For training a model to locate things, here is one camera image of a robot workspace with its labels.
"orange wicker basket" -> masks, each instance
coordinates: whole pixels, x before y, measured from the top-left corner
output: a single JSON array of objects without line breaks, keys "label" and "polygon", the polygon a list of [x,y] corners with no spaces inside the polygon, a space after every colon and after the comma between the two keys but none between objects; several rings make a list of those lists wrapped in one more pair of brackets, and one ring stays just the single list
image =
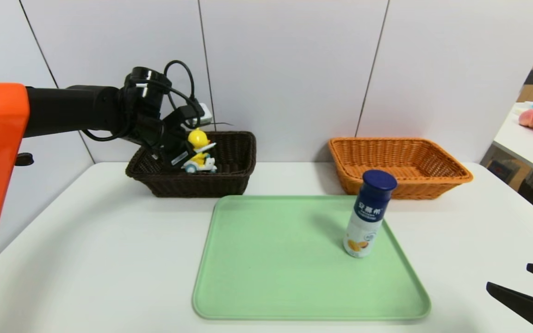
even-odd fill
[{"label": "orange wicker basket", "polygon": [[434,199],[472,181],[472,173],[436,143],[419,138],[337,137],[328,142],[347,194],[357,194],[369,169],[398,180],[395,199]]}]

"toy car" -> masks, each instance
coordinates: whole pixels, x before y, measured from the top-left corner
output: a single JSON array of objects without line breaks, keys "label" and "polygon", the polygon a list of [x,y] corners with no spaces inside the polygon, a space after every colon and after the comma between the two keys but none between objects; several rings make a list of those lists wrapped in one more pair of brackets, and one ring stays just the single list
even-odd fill
[{"label": "toy car", "polygon": [[197,171],[209,171],[211,173],[217,172],[217,167],[215,166],[215,159],[211,157],[205,158],[204,167],[200,167],[198,166],[197,162],[189,160],[184,163],[184,165],[182,165],[182,168],[186,170],[187,173],[196,173]]}]

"fruit image on label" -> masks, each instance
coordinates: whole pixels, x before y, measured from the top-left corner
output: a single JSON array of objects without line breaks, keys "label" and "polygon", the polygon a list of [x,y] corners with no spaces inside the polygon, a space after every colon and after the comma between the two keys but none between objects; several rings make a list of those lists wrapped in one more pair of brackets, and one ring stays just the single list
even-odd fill
[{"label": "fruit image on label", "polygon": [[348,240],[347,243],[349,244],[349,248],[355,252],[361,251],[361,249],[364,249],[369,245],[369,242],[355,242],[354,240]]}]

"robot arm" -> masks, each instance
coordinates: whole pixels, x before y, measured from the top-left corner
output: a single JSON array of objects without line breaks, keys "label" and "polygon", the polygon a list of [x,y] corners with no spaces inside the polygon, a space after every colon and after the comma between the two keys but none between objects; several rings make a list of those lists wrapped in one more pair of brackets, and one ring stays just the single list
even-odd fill
[{"label": "robot arm", "polygon": [[[96,141],[125,139],[152,152],[169,168],[180,168],[195,152],[182,125],[203,124],[203,107],[172,88],[155,70],[135,67],[124,87],[70,86],[67,89],[27,88],[30,117],[24,137],[82,130]],[[163,96],[174,92],[184,97],[186,107],[160,119]],[[95,137],[89,130],[107,130],[110,137]]]},{"label": "robot arm", "polygon": [[[188,70],[180,61],[171,63]],[[160,119],[163,96],[170,93],[183,97],[186,105]],[[122,88],[40,89],[0,84],[0,214],[23,137],[82,130],[96,141],[121,138],[137,143],[167,168],[180,168],[196,154],[182,125],[194,129],[207,122],[211,122],[209,110],[192,94],[187,97],[176,91],[165,74],[145,67],[133,68]],[[96,137],[89,130],[107,130],[112,135]]]}]

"yogurt bottle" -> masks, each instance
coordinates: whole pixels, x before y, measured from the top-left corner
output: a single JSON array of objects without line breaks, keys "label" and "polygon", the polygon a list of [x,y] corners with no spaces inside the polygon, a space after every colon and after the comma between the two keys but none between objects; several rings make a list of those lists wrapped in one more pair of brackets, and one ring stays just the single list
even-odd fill
[{"label": "yogurt bottle", "polygon": [[356,258],[372,253],[392,191],[398,186],[393,175],[381,170],[363,173],[363,185],[345,232],[345,251]]}]

